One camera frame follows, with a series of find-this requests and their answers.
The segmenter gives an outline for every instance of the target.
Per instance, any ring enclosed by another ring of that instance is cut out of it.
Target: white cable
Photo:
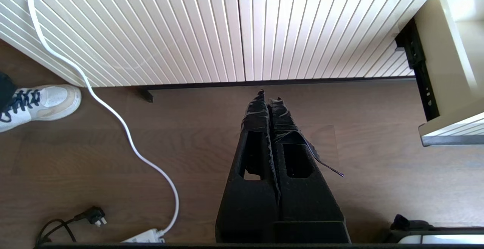
[[[43,47],[48,51],[50,52],[50,54],[52,54],[53,56],[61,59],[62,61],[66,62],[67,64],[69,64],[70,66],[72,66],[82,77],[82,79],[84,80],[84,83],[86,83],[86,87],[88,88],[91,96],[97,100],[102,106],[106,107],[106,109],[108,109],[111,113],[113,113],[116,118],[118,118],[118,120],[121,122],[121,124],[123,125],[124,127],[124,130],[126,130],[126,135],[128,137],[128,140],[129,140],[129,143],[131,144],[131,147],[133,149],[133,151],[135,152],[135,154],[143,161],[145,162],[146,164],[150,165],[150,167],[154,168],[155,170],[157,170],[159,173],[161,173],[163,175],[163,177],[168,181],[168,183],[170,184],[171,186],[171,189],[173,190],[173,194],[175,196],[175,213],[173,214],[173,218],[171,219],[171,222],[170,224],[164,229],[164,230],[161,230],[159,231],[159,235],[164,235],[166,232],[168,232],[172,227],[173,225],[175,224],[175,221],[177,220],[177,217],[178,217],[178,211],[180,209],[180,199],[178,197],[178,192],[177,192],[177,189],[175,187],[175,184],[173,183],[173,181],[171,181],[170,177],[161,169],[159,168],[158,166],[156,166],[155,164],[153,164],[151,161],[147,160],[146,158],[144,158],[139,152],[138,150],[136,149],[135,147],[135,144],[133,143],[133,139],[131,138],[131,133],[129,132],[129,128],[128,126],[126,125],[126,123],[124,122],[123,118],[121,118],[121,116],[116,112],[114,111],[113,108],[111,108],[111,106],[107,105],[104,101],[102,101],[102,99],[100,99],[95,93],[94,91],[92,90],[92,87],[88,81],[88,78],[86,77],[86,75],[84,74],[83,70],[81,68],[79,68],[79,66],[77,66],[75,63],[73,63],[73,61],[67,59],[66,57],[60,55],[59,53],[55,52],[53,49],[50,48],[50,46],[47,44],[47,42],[45,41],[45,37],[43,36],[43,33],[42,33],[42,30],[40,28],[40,23],[39,23],[39,20],[37,18],[37,13],[35,12],[35,5],[34,5],[34,2],[33,0],[27,0],[27,5],[29,7],[29,13],[31,15],[31,18],[32,18],[32,22],[33,22],[33,26],[35,28],[35,32],[37,33],[37,36],[39,37],[39,40],[40,42],[42,43]]]

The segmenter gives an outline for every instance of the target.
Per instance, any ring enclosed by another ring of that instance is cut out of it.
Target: person's foot
[[[0,112],[0,133],[30,121],[55,121],[74,113],[81,92],[72,85],[43,85],[20,88],[12,102]]]

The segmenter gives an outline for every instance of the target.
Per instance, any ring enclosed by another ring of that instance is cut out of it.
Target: cabinet door
[[[94,86],[244,80],[237,0],[35,0],[54,50]],[[83,85],[44,51],[26,0],[0,0],[2,38],[59,76]]]
[[[394,38],[426,0],[239,0],[247,80],[406,76]]]

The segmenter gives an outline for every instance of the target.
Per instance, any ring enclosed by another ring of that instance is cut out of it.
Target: power strip
[[[132,238],[129,238],[125,241],[125,243],[164,243],[164,239],[162,238],[161,233],[158,232],[158,229],[153,228],[148,231],[142,232],[139,235],[136,235]]]

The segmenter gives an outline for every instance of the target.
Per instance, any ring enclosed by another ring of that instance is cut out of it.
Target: black cabinet leg
[[[150,91],[145,88],[145,87],[137,87],[138,92],[141,94],[143,99],[145,99],[147,102],[152,103],[153,102],[153,95],[150,93]]]

